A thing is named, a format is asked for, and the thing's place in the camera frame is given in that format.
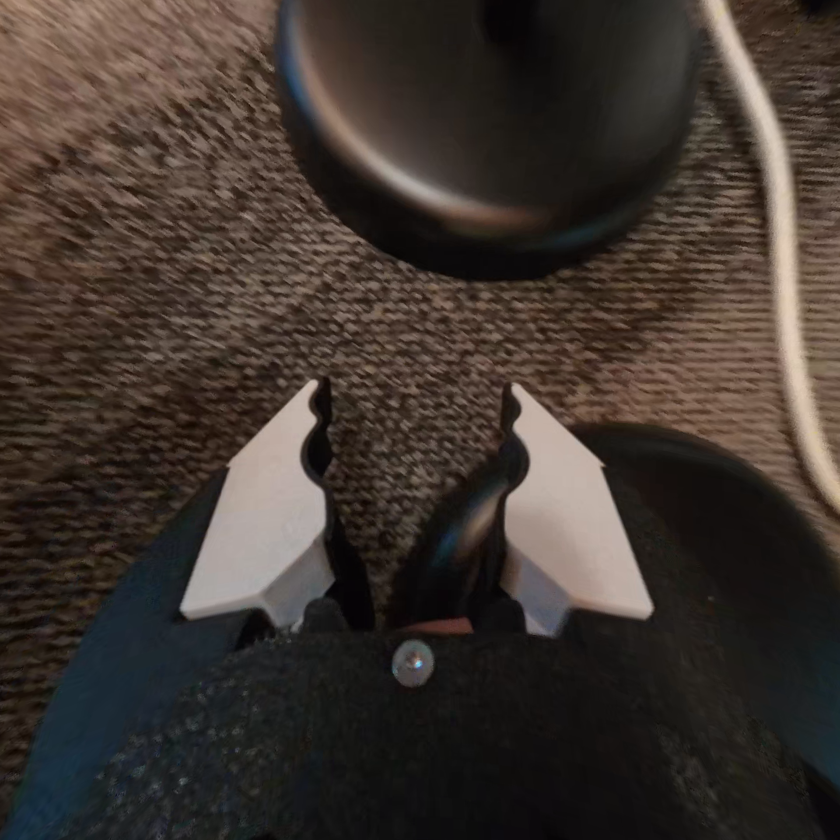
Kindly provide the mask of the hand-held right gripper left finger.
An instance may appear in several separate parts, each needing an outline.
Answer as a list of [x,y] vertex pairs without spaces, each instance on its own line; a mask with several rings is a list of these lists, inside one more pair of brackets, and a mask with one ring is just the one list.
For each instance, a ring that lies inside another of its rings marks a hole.
[[229,461],[180,604],[185,619],[256,612],[291,629],[329,596],[352,629],[374,628],[366,569],[326,480],[331,421],[330,381],[311,380]]

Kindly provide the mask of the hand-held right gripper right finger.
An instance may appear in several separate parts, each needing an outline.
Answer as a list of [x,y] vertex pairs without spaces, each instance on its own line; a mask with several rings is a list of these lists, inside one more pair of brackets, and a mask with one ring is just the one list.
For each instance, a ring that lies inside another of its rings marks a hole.
[[505,502],[500,588],[527,633],[556,637],[575,611],[647,620],[654,603],[601,460],[521,385],[506,387],[502,405],[521,466]]

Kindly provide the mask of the black round disc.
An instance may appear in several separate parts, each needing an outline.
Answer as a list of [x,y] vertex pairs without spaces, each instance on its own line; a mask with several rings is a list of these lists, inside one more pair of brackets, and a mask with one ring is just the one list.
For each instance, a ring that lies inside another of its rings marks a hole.
[[[824,541],[760,472],[698,437],[638,425],[571,431],[605,467],[648,593],[643,515],[699,565],[700,607],[720,627],[724,655],[758,717],[825,784],[838,788],[838,573]],[[442,499],[395,579],[394,624],[469,616],[500,587],[505,502],[518,456],[497,455]]]

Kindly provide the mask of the black round base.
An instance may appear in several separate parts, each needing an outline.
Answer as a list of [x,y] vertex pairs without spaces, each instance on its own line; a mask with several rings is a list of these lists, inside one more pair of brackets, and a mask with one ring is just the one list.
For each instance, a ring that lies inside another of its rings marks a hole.
[[699,31],[678,1],[285,1],[281,115],[301,172],[419,269],[530,279],[621,237],[672,176]]

